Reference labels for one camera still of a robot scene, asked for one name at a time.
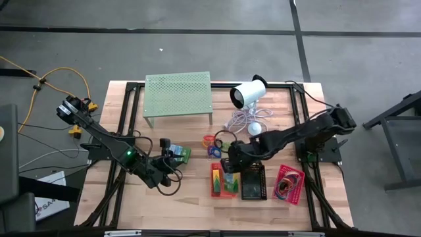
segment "black tray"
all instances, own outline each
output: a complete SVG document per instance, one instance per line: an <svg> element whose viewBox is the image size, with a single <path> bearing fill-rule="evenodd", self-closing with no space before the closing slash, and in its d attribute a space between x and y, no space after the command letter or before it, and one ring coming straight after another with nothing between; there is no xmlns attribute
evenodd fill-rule
<svg viewBox="0 0 421 237"><path fill-rule="evenodd" d="M253 164L241 172L241 199L267 200L264 165Z"/></svg>

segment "concrete floor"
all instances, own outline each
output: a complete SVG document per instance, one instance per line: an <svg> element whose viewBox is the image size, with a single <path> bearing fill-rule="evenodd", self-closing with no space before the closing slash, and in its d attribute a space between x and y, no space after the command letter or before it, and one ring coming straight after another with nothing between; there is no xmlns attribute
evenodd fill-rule
<svg viewBox="0 0 421 237"><path fill-rule="evenodd" d="M417 0L296 0L302 30L419 32ZM11 1L0 24L104 28L182 28L293 30L288 0L125 0ZM303 38L312 82L321 82L327 102L348 107L358 125L408 93L421 88L421 38ZM269 81L303 81L295 36L227 36L165 34L58 34L0 32L0 55L46 73L58 66L77 68L89 81L92 98L102 107L109 80L142 80L146 74L209 70L213 80L248 80L260 74ZM4 62L0 67L11 68ZM85 95L81 80L58 72L50 81ZM0 78L0 103L16 103L24 120L35 80ZM55 115L64 95L46 88L37 96L29 124L65 127ZM54 147L72 149L66 131L23 129ZM381 128L359 126L341 148L349 204L357 228L421 235L421 188L385 193L399 180ZM19 138L20 163L50 152ZM74 166L86 153L69 159L52 155L28 168ZM27 173L41 177L51 169ZM83 183L83 174L69 178ZM67 219L73 209L68 211ZM47 228L55 220L40 224ZM56 221L66 226L70 221Z"/></svg>

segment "white cable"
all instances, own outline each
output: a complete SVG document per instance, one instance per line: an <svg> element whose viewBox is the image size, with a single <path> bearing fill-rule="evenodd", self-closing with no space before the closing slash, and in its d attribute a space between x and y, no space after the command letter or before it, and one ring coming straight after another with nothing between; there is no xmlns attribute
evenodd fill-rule
<svg viewBox="0 0 421 237"><path fill-rule="evenodd" d="M241 132L249 123L258 122L260 124L263 124L267 131L268 126L264 122L258 119L270 117L274 113L270 109L256 110L256 106L257 106L257 103L254 102L253 106L250 109L242 109L242 110L234 111L234 113L232 113L232 118L225 124L225 128L229 130L230 132L237 134ZM259 115L259 113L261 112L266 112L266 114ZM239 130L231 131L232 126L241 126L241 125L243 126Z"/></svg>
<svg viewBox="0 0 421 237"><path fill-rule="evenodd" d="M63 152L63 151L79 151L79 152L87 152L87 150L84 150L84 149L79 149L79 150L77 150L77 149L63 149L63 150L59 150L59 151L52 151L52 152L50 152L50 153L47 153L47 154L41 155L41 156L39 156L39 157L37 157L37 158L35 158L35 159L31 160L30 162L26 163L25 165L21 165L21 166L19 166L19 168L21 169L21 168L25 167L26 165L29 165L30 163L33 163L33 162L35 162L35 161L37 161L37 160L39 160L39 159L41 159L41 158L43 158L43 157L46 157L46 156L48 156L48 155L52 155L52 154L55 154L55 153L58 153L58 152Z"/></svg>

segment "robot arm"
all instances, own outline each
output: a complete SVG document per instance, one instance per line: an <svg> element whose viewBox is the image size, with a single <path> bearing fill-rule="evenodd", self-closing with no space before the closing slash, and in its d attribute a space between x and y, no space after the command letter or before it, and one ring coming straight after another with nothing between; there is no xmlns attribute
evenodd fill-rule
<svg viewBox="0 0 421 237"><path fill-rule="evenodd" d="M350 134L357 125L346 108L339 105L326 110L317 118L287 130L267 131L250 138L250 143L234 141L228 157L221 159L224 172L241 172L253 163L272 158L289 142L305 140L305 149L315 153L332 136Z"/></svg>
<svg viewBox="0 0 421 237"><path fill-rule="evenodd" d="M89 115L89 100L84 103L77 97L68 96L62 105L57 108L57 115L71 125L78 125L89 132L96 140L105 147L114 159L129 174L140 177L149 188L158 184L170 186L171 181L168 174L181 164L174 159L174 154L168 150L170 140L161 139L162 153L156 157L138 148L134 144L136 137L118 136L111 134Z"/></svg>

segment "red basket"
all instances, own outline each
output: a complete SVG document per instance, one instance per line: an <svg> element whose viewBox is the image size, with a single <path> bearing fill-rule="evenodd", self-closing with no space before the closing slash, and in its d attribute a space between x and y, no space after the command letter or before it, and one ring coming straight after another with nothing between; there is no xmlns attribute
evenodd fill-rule
<svg viewBox="0 0 421 237"><path fill-rule="evenodd" d="M216 194L213 192L213 178L212 178L212 174L214 170L219 170L219 177L220 177L220 186L221 186L221 193L220 194ZM211 183L211 191L210 191L210 195L214 198L221 198L221 197L225 197L225 198L234 198L237 196L237 194L232 194L229 193L227 191L224 191L224 171L222 170L222 165L221 163L212 163L210 164L210 183Z"/></svg>
<svg viewBox="0 0 421 237"><path fill-rule="evenodd" d="M278 197L275 194L275 189L278 188L278 182L285 176L285 173L289 171L297 172L300 176L300 180L298 181L298 184L296 185L296 187L292 191L290 191L290 193L288 194L288 197L284 201L287 201L293 205L298 205L300 201L301 190L303 189L305 173L303 171L299 171L297 169L291 168L287 165L281 165L281 167L279 168L278 177L276 178L274 193L272 197L275 199L278 199Z"/></svg>

